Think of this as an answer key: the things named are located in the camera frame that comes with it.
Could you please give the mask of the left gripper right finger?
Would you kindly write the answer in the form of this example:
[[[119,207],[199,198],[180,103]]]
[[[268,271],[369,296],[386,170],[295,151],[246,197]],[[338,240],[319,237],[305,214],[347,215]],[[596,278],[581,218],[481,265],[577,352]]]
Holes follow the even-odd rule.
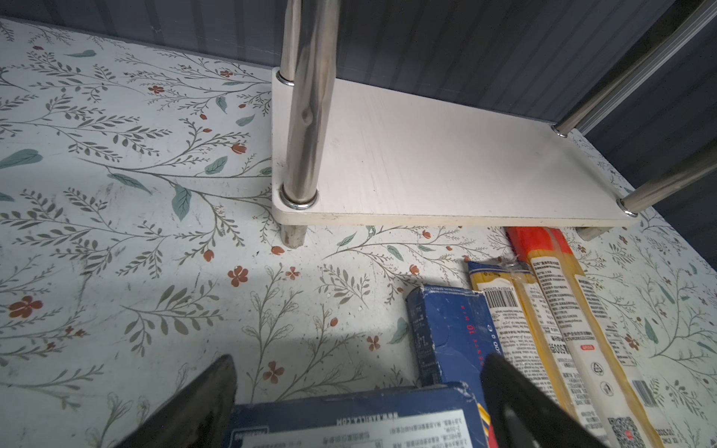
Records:
[[[490,354],[481,385],[498,447],[602,447],[503,356]]]

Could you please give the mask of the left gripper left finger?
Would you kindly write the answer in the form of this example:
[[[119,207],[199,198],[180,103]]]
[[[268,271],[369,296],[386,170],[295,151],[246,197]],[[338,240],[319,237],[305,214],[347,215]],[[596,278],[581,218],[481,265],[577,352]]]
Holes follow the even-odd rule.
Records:
[[[220,447],[235,406],[237,374],[230,355],[217,358],[119,447]]]

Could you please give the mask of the blue-ended clear spaghetti bag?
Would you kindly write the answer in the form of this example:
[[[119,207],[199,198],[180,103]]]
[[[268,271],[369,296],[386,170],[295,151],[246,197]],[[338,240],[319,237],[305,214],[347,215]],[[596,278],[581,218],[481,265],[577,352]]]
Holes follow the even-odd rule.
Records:
[[[524,262],[470,261],[472,289],[485,296],[503,354],[584,429],[610,441],[537,278]]]

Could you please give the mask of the red-ended spaghetti bag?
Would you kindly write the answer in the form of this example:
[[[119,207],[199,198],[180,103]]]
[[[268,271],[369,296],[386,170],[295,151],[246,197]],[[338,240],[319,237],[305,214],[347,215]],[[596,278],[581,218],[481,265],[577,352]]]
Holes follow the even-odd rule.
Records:
[[[506,233],[538,280],[612,446],[676,447],[670,422],[563,233],[538,227]]]

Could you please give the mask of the wide blue Barilla pasta box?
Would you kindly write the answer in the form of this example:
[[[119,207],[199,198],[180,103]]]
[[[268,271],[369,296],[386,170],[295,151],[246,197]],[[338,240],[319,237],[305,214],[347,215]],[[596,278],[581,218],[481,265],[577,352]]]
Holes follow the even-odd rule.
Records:
[[[224,447],[487,447],[461,383],[237,405]]]

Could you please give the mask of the white two-tier shelf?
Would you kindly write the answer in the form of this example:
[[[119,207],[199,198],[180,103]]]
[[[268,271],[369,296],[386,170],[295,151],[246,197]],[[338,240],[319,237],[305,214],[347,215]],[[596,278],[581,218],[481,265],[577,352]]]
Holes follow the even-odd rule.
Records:
[[[272,81],[272,203],[281,240],[314,225],[575,227],[586,240],[707,177],[708,145],[621,196],[569,143],[651,78],[716,16],[679,2],[657,42],[559,123],[550,125],[336,76],[341,5],[287,4]]]

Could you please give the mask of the narrow blue Barilla spaghetti box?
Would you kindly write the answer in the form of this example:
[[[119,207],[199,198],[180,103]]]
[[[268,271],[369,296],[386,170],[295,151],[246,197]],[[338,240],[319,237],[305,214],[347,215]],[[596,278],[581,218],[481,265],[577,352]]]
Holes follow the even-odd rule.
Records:
[[[483,398],[481,373],[502,345],[485,295],[458,287],[423,285],[406,298],[421,383],[461,383]]]

